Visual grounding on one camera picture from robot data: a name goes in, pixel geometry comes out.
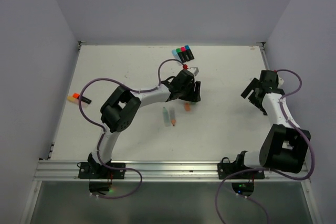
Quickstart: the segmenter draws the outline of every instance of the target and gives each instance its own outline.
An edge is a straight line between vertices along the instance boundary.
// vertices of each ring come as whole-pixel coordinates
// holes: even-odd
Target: orange object
[[[185,110],[185,111],[190,111],[190,110],[191,110],[191,108],[190,108],[190,104],[189,104],[189,103],[185,103],[185,104],[184,104],[184,110]]]
[[[72,97],[78,99],[79,98],[79,94],[78,93],[73,93]]]

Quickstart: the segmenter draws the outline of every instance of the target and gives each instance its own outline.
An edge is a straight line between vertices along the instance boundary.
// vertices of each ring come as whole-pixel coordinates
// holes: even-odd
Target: gray wall
[[[99,44],[255,44],[290,0],[57,0],[80,40]]]
[[[266,43],[273,69],[302,76],[302,90],[288,99],[297,122],[311,132],[316,153],[312,177],[324,223],[336,220],[336,0],[291,0]],[[287,81],[285,91],[297,81]]]
[[[0,0],[0,216],[18,223],[77,56],[56,0]]]

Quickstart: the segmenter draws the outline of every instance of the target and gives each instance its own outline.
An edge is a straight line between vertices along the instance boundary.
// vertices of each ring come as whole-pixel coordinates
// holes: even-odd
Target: wall
[[[0,216],[18,223],[77,55],[55,0],[0,0]]]
[[[98,44],[255,44],[290,0],[57,0],[80,40]]]
[[[311,132],[316,153],[312,177],[324,223],[335,223],[336,0],[291,0],[266,43],[271,68],[302,76],[302,90],[288,99],[299,124]],[[289,82],[286,90],[297,86]]]

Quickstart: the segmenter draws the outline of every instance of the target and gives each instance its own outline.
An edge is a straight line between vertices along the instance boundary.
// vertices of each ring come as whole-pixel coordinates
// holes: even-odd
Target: white table
[[[82,46],[69,95],[79,93],[90,80],[114,78],[133,88],[157,85],[159,64],[173,58],[177,46]],[[219,161],[234,159],[243,150],[258,151],[270,125],[256,107],[240,94],[250,79],[265,68],[258,47],[191,46],[199,67],[201,102],[184,111],[184,102],[157,103],[141,108],[131,126],[121,133],[112,153],[123,161]],[[162,79],[181,70],[169,62]],[[100,122],[100,107],[117,85],[96,82],[85,92],[92,103],[86,114]],[[177,124],[165,127],[163,107],[175,107]],[[78,106],[66,102],[55,137],[53,160],[86,160],[95,148],[100,128],[82,118]]]

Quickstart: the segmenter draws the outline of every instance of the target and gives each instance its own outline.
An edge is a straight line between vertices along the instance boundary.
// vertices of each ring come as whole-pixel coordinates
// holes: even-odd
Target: robotic arm
[[[258,167],[299,173],[305,161],[308,146],[282,113],[280,99],[285,93],[283,89],[280,89],[278,74],[270,70],[261,71],[259,80],[254,78],[241,96],[247,98],[251,92],[248,100],[268,116],[271,129],[260,152],[242,151],[234,162],[219,164],[219,168],[225,173],[223,177],[241,170]],[[283,98],[282,104],[288,119],[301,129],[289,112],[286,98]],[[310,140],[309,131],[303,129],[301,131]],[[250,177],[249,173],[240,176],[240,178]]]
[[[122,131],[127,129],[132,123],[139,108],[157,102],[168,102],[175,99],[184,101],[198,102],[201,100],[200,87],[201,82],[195,81],[198,74],[197,67],[191,67],[181,70],[176,77],[168,78],[161,82],[158,88],[151,92],[135,93],[119,86],[103,104],[100,109],[101,120],[105,127],[103,139],[100,142],[99,155],[101,160],[111,164],[111,154],[115,143]],[[90,178],[105,178],[108,169],[101,165],[97,150],[92,151],[88,157],[88,165],[81,165],[81,170],[85,174],[93,175]]]

